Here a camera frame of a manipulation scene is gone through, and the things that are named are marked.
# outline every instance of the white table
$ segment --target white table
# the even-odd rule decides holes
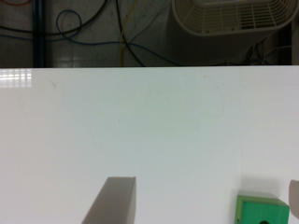
[[[231,224],[241,190],[287,203],[298,72],[0,70],[0,223],[80,223],[109,176],[136,176],[136,224]]]

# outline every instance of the red wire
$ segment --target red wire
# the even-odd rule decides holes
[[[21,6],[25,6],[27,5],[28,3],[31,3],[32,0],[27,0],[26,2],[24,3],[19,3],[19,4],[14,4],[14,3],[9,3],[7,2],[6,0],[1,0],[1,2],[5,3],[5,4],[8,4],[10,6],[14,6],[14,7],[21,7]]]

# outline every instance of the green cube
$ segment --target green cube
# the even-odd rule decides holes
[[[237,196],[235,224],[288,224],[289,213],[279,199]]]

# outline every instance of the cable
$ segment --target cable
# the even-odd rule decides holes
[[[32,0],[27,0],[26,2],[24,3],[19,3],[19,4],[14,4],[14,3],[9,3],[7,2],[6,0],[1,0],[1,2],[3,2],[4,4],[7,4],[7,5],[10,5],[10,6],[14,6],[14,7],[22,7],[22,6],[25,6],[29,3],[31,3]]]
[[[123,38],[123,35],[124,35],[124,31],[125,31],[125,28],[127,27],[127,24],[128,24],[128,21],[130,20],[130,17],[135,9],[135,6],[137,5],[138,3],[138,0],[135,0],[132,8],[131,8],[131,11],[129,13],[129,15],[127,16],[127,19],[125,20],[125,23],[122,27],[122,32],[121,32],[121,41],[120,41],[120,60],[121,60],[121,67],[123,67],[123,56],[122,56],[122,38]]]
[[[119,0],[116,0],[116,9],[117,9],[117,14],[118,14],[118,21],[119,21],[119,27],[120,27],[120,31],[122,33],[122,25],[121,25],[121,12],[120,12],[120,7],[119,7]],[[128,46],[127,40],[125,38],[125,36],[123,35],[123,40],[124,43],[126,44],[126,46]],[[133,53],[132,49],[130,48],[130,46],[128,46],[128,49],[131,53],[131,55],[138,61],[138,63],[142,66],[145,67],[145,65],[137,58],[137,56]]]
[[[132,38],[129,39],[128,43],[130,43],[131,41],[133,41],[136,37],[138,37],[139,35],[141,35],[144,31],[146,31],[151,24],[155,21],[155,19],[157,18],[157,16],[159,15],[159,12],[164,8],[164,5],[167,1],[163,1],[163,3],[160,5],[160,7],[158,8],[157,12],[154,14],[154,16],[152,17],[151,21],[149,22],[149,24],[147,26],[145,26],[140,32],[138,32],[137,34],[135,34]]]
[[[29,30],[19,30],[19,29],[15,29],[15,28],[10,28],[10,27],[6,27],[6,26],[2,26],[2,25],[0,25],[0,29],[9,30],[9,31],[18,32],[18,33],[32,34],[32,35],[68,35],[68,34],[71,34],[71,33],[74,33],[76,31],[81,30],[83,27],[87,26],[92,21],[94,21],[101,14],[101,12],[104,10],[105,6],[107,5],[107,1],[108,0],[105,0],[105,2],[103,3],[103,5],[94,14],[94,16],[92,16],[89,20],[87,20],[86,22],[84,22],[83,24],[81,24],[79,27],[71,29],[71,30],[68,30],[68,31],[64,31],[64,32],[61,32],[61,33],[45,33],[45,34],[40,34],[40,33],[29,31]]]
[[[120,44],[120,41],[108,41],[108,42],[100,42],[100,43],[84,43],[84,42],[79,42],[79,41],[76,41],[76,40],[71,39],[71,38],[73,38],[75,35],[77,35],[79,31],[76,31],[75,34],[73,34],[73,35],[71,35],[71,36],[69,36],[69,37],[65,36],[65,35],[64,35],[64,32],[62,32],[62,31],[60,30],[60,28],[59,28],[59,24],[58,24],[58,21],[59,21],[60,17],[61,17],[62,14],[65,13],[65,12],[75,13],[75,14],[78,16],[80,25],[82,24],[81,17],[79,16],[79,14],[78,14],[76,11],[71,10],[71,9],[67,9],[67,10],[62,11],[62,12],[59,13],[59,15],[57,16],[57,19],[56,19],[56,27],[57,27],[58,31],[63,35],[64,38],[62,38],[62,39],[55,39],[55,40],[46,40],[47,43],[54,43],[54,42],[59,42],[59,41],[69,40],[69,41],[72,41],[73,43],[76,43],[76,44],[79,44],[79,45],[84,45],[84,46],[102,46],[102,45],[110,45],[110,44]],[[38,40],[33,40],[33,39],[30,39],[30,38],[24,38],[24,37],[17,37],[17,36],[13,36],[13,35],[1,35],[1,34],[0,34],[0,36],[2,36],[2,37],[7,37],[7,38],[13,38],[13,39],[19,39],[19,40],[25,40],[25,41],[31,41],[31,42],[34,42],[34,41],[37,41],[37,42],[38,42]],[[134,46],[134,47],[138,47],[138,48],[140,48],[140,49],[144,49],[144,50],[146,50],[146,51],[152,53],[153,55],[155,55],[155,56],[157,56],[157,57],[159,57],[159,58],[161,58],[161,59],[163,59],[163,60],[165,60],[165,61],[167,61],[167,62],[169,62],[169,63],[172,63],[172,64],[174,64],[174,65],[182,66],[182,65],[180,65],[180,64],[178,64],[178,63],[174,63],[174,62],[172,62],[172,61],[166,59],[165,57],[161,56],[160,54],[158,54],[158,53],[152,51],[151,49],[148,49],[148,48],[146,48],[146,47],[143,47],[143,46],[141,46],[141,45],[133,44],[133,43],[129,43],[129,45]]]

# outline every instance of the fan grille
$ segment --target fan grille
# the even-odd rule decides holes
[[[275,28],[292,17],[297,4],[297,0],[270,0],[200,6],[193,0],[174,1],[181,24],[199,35]]]

